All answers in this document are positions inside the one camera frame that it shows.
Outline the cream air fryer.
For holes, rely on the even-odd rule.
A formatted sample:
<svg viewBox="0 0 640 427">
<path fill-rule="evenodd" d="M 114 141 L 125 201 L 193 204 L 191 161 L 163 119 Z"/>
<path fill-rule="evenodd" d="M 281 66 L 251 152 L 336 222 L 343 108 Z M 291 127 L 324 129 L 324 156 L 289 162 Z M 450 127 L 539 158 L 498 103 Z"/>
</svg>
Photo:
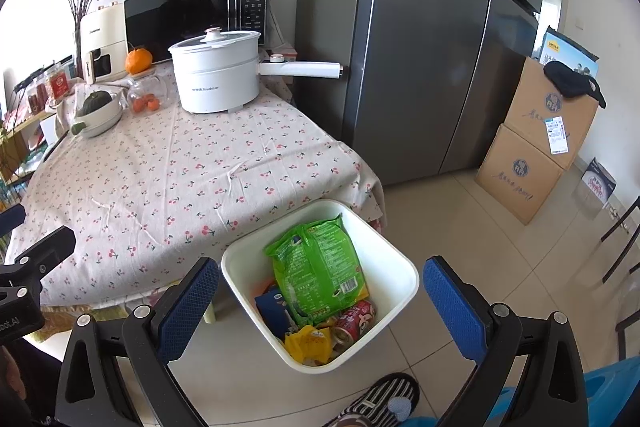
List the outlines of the cream air fryer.
<svg viewBox="0 0 640 427">
<path fill-rule="evenodd" d="M 121 3 L 87 14 L 80 25 L 82 69 L 88 83 L 126 76 L 128 53 L 125 10 Z"/>
</svg>

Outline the blue white milk bag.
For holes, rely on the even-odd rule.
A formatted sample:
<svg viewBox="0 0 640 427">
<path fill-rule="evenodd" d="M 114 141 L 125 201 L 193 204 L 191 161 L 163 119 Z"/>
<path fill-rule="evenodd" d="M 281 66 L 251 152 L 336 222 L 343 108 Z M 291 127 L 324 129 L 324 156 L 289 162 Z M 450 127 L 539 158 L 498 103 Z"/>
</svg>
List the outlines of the blue white milk bag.
<svg viewBox="0 0 640 427">
<path fill-rule="evenodd" d="M 298 331 L 288 303 L 277 285 L 270 286 L 262 295 L 257 296 L 255 305 L 262 321 L 274 337 L 284 341 L 287 335 Z"/>
</svg>

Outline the cherry print tablecloth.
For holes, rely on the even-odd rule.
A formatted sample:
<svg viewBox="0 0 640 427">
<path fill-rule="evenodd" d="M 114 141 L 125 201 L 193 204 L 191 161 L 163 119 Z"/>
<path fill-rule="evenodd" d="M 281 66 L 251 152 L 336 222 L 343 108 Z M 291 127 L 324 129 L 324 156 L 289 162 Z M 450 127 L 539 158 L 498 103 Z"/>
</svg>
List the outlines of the cherry print tablecloth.
<svg viewBox="0 0 640 427">
<path fill-rule="evenodd" d="M 43 306 L 117 306 L 319 198 L 386 221 L 372 169 L 300 113 L 282 79 L 268 78 L 234 113 L 194 115 L 174 103 L 125 112 L 94 138 L 65 138 L 28 184 L 6 260 L 64 225 L 76 248 L 43 280 Z"/>
</svg>

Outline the yellow snack wrapper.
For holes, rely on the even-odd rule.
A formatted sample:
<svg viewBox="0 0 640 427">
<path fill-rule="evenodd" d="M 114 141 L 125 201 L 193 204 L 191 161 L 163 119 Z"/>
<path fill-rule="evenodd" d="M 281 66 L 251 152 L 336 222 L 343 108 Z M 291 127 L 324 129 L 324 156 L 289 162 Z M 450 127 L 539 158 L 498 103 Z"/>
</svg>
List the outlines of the yellow snack wrapper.
<svg viewBox="0 0 640 427">
<path fill-rule="evenodd" d="M 306 325 L 298 332 L 287 335 L 284 347 L 297 363 L 325 365 L 333 353 L 331 329 L 316 329 L 314 326 Z"/>
</svg>

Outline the black microwave oven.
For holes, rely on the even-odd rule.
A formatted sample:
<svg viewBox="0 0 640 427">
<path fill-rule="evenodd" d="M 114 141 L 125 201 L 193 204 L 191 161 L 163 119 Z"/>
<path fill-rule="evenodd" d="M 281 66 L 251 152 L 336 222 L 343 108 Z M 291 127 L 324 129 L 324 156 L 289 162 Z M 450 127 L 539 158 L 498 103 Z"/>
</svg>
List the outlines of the black microwave oven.
<svg viewBox="0 0 640 427">
<path fill-rule="evenodd" d="M 209 27 L 254 30 L 264 42 L 267 0 L 125 0 L 127 43 L 145 48 L 155 62 L 170 59 L 168 48 L 204 35 Z"/>
</svg>

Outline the upper cardboard box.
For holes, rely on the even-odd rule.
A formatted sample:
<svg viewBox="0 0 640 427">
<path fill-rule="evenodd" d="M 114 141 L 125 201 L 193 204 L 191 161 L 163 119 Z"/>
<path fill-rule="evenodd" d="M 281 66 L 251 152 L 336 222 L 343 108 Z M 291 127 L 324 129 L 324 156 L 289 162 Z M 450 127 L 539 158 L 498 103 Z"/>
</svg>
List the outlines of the upper cardboard box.
<svg viewBox="0 0 640 427">
<path fill-rule="evenodd" d="M 598 108 L 598 102 L 589 95 L 564 98 L 544 75 L 544 66 L 527 57 L 504 124 L 568 170 Z"/>
</svg>

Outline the cardboard box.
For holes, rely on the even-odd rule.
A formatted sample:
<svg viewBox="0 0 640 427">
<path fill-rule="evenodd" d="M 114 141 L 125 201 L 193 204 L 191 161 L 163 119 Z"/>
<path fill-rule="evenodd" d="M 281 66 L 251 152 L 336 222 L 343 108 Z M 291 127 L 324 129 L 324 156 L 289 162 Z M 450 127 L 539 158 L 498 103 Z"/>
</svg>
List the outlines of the cardboard box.
<svg viewBox="0 0 640 427">
<path fill-rule="evenodd" d="M 527 57 L 504 124 L 568 170 L 598 108 L 598 102 L 589 95 L 564 98 L 544 75 L 544 66 Z"/>
<path fill-rule="evenodd" d="M 502 124 L 475 181 L 523 225 L 528 225 L 562 173 L 553 160 Z"/>
</svg>

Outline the orange tangerine on jar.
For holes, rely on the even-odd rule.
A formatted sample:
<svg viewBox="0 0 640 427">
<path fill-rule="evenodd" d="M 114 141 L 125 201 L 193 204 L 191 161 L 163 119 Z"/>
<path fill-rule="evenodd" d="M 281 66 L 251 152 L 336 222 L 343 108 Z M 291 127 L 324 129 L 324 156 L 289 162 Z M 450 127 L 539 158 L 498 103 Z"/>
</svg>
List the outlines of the orange tangerine on jar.
<svg viewBox="0 0 640 427">
<path fill-rule="evenodd" d="M 129 51 L 125 58 L 125 70 L 129 75 L 138 75 L 149 69 L 153 63 L 152 53 L 145 48 L 135 48 Z"/>
</svg>

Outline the lower cardboard box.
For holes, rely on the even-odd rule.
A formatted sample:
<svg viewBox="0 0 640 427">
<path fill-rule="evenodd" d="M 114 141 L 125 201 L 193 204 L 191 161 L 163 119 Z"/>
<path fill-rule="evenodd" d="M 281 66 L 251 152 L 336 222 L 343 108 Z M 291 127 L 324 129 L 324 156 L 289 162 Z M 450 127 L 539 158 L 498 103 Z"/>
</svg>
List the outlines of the lower cardboard box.
<svg viewBox="0 0 640 427">
<path fill-rule="evenodd" d="M 523 225 L 528 225 L 562 173 L 553 160 L 502 124 L 475 181 Z"/>
</svg>

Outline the red label glass jar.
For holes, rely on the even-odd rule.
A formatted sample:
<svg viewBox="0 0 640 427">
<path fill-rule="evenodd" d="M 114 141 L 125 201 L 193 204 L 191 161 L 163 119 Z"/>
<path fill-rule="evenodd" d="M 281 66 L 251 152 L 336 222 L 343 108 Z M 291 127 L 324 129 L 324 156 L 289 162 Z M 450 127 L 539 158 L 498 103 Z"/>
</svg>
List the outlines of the red label glass jar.
<svg viewBox="0 0 640 427">
<path fill-rule="evenodd" d="M 70 92 L 70 62 L 52 64 L 46 70 L 46 87 L 49 100 L 56 104 Z"/>
</svg>

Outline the glass jar with tangerines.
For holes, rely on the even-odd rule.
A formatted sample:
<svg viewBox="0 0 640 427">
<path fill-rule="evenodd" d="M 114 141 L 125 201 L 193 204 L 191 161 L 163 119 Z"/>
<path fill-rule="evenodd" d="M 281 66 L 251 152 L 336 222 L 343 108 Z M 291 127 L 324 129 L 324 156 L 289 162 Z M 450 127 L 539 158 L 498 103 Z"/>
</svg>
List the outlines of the glass jar with tangerines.
<svg viewBox="0 0 640 427">
<path fill-rule="evenodd" d="M 127 81 L 127 102 L 135 114 L 157 112 L 167 105 L 167 84 L 154 68 L 134 74 Z"/>
</svg>

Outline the grey refrigerator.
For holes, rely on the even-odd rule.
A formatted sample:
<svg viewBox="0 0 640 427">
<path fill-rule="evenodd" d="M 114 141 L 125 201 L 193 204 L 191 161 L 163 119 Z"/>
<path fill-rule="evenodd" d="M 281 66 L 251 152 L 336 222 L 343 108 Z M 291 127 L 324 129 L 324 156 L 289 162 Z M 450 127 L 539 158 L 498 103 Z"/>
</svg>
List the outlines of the grey refrigerator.
<svg viewBox="0 0 640 427">
<path fill-rule="evenodd" d="M 533 52 L 542 0 L 297 0 L 300 109 L 385 185 L 478 167 Z"/>
</svg>

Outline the black chair frame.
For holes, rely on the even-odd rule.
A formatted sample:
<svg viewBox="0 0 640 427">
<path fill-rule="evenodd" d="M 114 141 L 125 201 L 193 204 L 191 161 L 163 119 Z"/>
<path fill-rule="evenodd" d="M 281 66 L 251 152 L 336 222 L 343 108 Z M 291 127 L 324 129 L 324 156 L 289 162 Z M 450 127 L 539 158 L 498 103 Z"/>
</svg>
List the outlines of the black chair frame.
<svg viewBox="0 0 640 427">
<path fill-rule="evenodd" d="M 629 218 L 631 213 L 634 210 L 638 210 L 640 205 L 640 196 L 634 200 L 634 202 L 627 208 L 627 210 L 617 218 L 614 225 L 608 229 L 600 238 L 600 242 L 604 243 L 618 228 L 622 227 L 625 224 L 625 221 Z M 602 283 L 605 284 L 613 275 L 613 273 L 617 270 L 620 264 L 626 259 L 629 251 L 631 251 L 631 247 L 637 242 L 639 238 L 639 227 L 636 227 L 634 231 L 631 233 L 630 239 L 628 239 L 627 244 L 623 248 L 622 252 L 618 255 L 614 263 L 611 265 L 611 268 L 605 272 L 602 277 Z M 628 317 L 624 317 L 615 325 L 615 335 L 617 340 L 617 354 L 618 359 L 623 361 L 627 358 L 627 345 L 626 345 L 626 330 L 629 327 L 634 326 L 640 320 L 640 310 L 634 311 L 628 315 Z"/>
</svg>

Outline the blue white printed box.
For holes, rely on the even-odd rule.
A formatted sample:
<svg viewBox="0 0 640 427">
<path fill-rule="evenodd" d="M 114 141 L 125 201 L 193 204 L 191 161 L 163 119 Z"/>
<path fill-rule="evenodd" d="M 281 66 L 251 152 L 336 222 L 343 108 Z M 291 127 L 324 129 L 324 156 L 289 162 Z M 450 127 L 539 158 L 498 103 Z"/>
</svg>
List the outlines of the blue white printed box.
<svg viewBox="0 0 640 427">
<path fill-rule="evenodd" d="M 544 32 L 540 47 L 534 57 L 541 65 L 560 62 L 579 74 L 592 78 L 596 78 L 598 75 L 599 57 L 552 27 L 548 27 Z"/>
</svg>

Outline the dark green squash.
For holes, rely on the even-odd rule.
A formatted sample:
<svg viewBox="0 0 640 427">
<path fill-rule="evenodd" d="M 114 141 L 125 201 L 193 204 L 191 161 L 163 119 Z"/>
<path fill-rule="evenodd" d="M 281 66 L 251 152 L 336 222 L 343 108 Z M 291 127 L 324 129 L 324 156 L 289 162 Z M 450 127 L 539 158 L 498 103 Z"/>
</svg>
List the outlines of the dark green squash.
<svg viewBox="0 0 640 427">
<path fill-rule="evenodd" d="M 81 108 L 76 112 L 76 116 L 82 117 L 94 113 L 96 110 L 111 103 L 112 100 L 110 92 L 103 90 L 91 92 L 85 102 L 82 103 Z"/>
</svg>

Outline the striped slipper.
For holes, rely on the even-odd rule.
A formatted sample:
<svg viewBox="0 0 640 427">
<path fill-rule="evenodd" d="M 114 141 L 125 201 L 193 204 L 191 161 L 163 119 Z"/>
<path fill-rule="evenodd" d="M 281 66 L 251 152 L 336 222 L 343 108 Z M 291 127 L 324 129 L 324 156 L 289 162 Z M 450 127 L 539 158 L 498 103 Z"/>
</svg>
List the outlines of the striped slipper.
<svg viewBox="0 0 640 427">
<path fill-rule="evenodd" d="M 420 386 L 412 376 L 391 373 L 376 381 L 326 426 L 399 426 L 414 412 L 420 395 Z"/>
</svg>

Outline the white electric cooking pot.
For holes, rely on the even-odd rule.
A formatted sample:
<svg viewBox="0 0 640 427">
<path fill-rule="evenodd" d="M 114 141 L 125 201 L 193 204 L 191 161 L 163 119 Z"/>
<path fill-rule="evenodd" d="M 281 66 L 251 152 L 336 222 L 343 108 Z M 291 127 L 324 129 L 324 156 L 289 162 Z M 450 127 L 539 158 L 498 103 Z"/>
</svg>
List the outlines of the white electric cooking pot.
<svg viewBox="0 0 640 427">
<path fill-rule="evenodd" d="M 297 62 L 259 55 L 260 33 L 223 31 L 212 27 L 204 35 L 168 48 L 182 108 L 191 114 L 234 112 L 255 100 L 259 80 L 267 76 L 338 79 L 343 66 L 333 62 Z"/>
</svg>

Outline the black cap on box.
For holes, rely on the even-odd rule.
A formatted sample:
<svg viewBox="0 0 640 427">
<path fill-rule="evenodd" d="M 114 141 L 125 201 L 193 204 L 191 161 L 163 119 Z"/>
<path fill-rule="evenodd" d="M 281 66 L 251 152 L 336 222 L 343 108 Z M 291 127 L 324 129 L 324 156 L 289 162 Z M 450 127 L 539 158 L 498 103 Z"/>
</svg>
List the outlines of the black cap on box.
<svg viewBox="0 0 640 427">
<path fill-rule="evenodd" d="M 542 69 L 544 75 L 564 98 L 580 98 L 589 95 L 596 100 L 601 108 L 606 107 L 606 101 L 597 80 L 590 75 L 574 72 L 559 61 L 551 61 Z"/>
</svg>

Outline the green snack bag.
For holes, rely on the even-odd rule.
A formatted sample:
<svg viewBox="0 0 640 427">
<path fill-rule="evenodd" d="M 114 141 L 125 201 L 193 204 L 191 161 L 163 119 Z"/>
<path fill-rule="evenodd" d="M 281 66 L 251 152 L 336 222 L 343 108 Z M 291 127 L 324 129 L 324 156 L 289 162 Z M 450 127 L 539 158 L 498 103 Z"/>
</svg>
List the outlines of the green snack bag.
<svg viewBox="0 0 640 427">
<path fill-rule="evenodd" d="M 341 215 L 295 225 L 266 246 L 264 254 L 299 327 L 316 326 L 369 297 Z"/>
</svg>

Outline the red cartoon drink can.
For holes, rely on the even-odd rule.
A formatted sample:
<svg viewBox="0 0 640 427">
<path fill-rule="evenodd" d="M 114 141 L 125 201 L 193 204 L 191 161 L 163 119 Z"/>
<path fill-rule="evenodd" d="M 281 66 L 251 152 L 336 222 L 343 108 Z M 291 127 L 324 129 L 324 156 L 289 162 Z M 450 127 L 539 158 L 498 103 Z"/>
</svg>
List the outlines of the red cartoon drink can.
<svg viewBox="0 0 640 427">
<path fill-rule="evenodd" d="M 348 348 L 358 341 L 375 322 L 375 306 L 363 299 L 345 310 L 331 326 L 334 341 L 341 348 Z"/>
</svg>

